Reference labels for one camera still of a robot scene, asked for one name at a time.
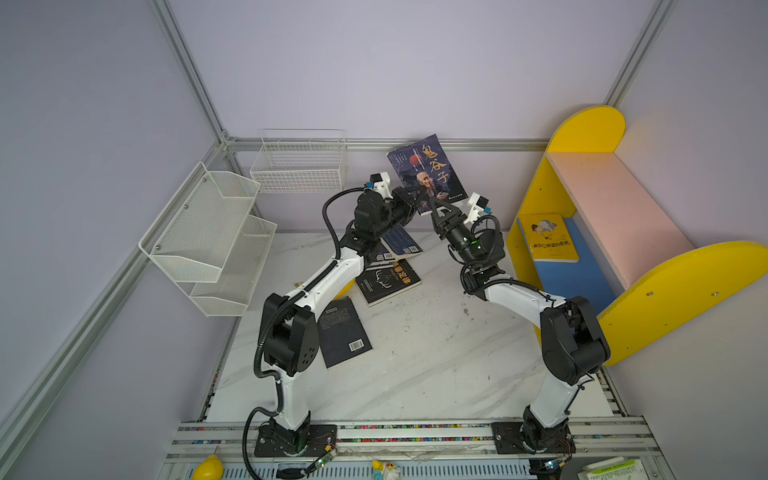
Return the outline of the purple old man book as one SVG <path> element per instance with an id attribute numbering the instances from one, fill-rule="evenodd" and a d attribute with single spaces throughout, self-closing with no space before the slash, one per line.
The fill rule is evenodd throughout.
<path id="1" fill-rule="evenodd" d="M 417 207 L 420 215 L 431 211 L 430 198 L 453 204 L 469 198 L 436 134 L 392 150 L 387 158 L 404 187 L 426 189 Z"/>

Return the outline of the yellow cartoon cover book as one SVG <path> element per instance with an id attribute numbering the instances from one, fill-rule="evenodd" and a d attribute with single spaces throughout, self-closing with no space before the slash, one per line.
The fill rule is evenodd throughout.
<path id="1" fill-rule="evenodd" d="M 534 262 L 577 263 L 580 260 L 565 219 L 560 214 L 520 215 L 518 224 Z"/>

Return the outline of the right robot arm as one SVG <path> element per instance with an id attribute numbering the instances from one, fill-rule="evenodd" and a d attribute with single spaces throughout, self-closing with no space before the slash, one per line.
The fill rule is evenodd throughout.
<path id="1" fill-rule="evenodd" d="M 565 298 L 508 276 L 498 266 L 504 241 L 498 219 L 483 206 L 468 214 L 431 198 L 431 220 L 438 237 L 448 242 L 451 258 L 461 265 L 465 294 L 502 306 L 528 320 L 540 332 L 546 375 L 522 415 L 516 445 L 544 453 L 566 440 L 571 406 L 584 386 L 610 359 L 611 350 L 594 308 L 584 297 Z"/>

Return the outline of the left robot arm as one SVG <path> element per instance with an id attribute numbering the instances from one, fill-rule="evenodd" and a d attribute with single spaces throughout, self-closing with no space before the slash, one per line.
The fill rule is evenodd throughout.
<path id="1" fill-rule="evenodd" d="M 339 236 L 328 209 L 335 200 L 354 193 L 358 195 L 354 218 Z M 268 439 L 284 453 L 298 455 L 309 443 L 311 413 L 302 375 L 319 352 L 317 320 L 343 287 L 370 265 L 382 236 L 396 225 L 407 225 L 426 199 L 422 186 L 390 190 L 382 180 L 332 195 L 321 215 L 333 256 L 293 291 L 273 293 L 265 300 L 253 372 L 259 379 L 274 381 L 277 403 L 272 410 L 258 406 L 249 416 L 259 413 L 268 418 Z"/>

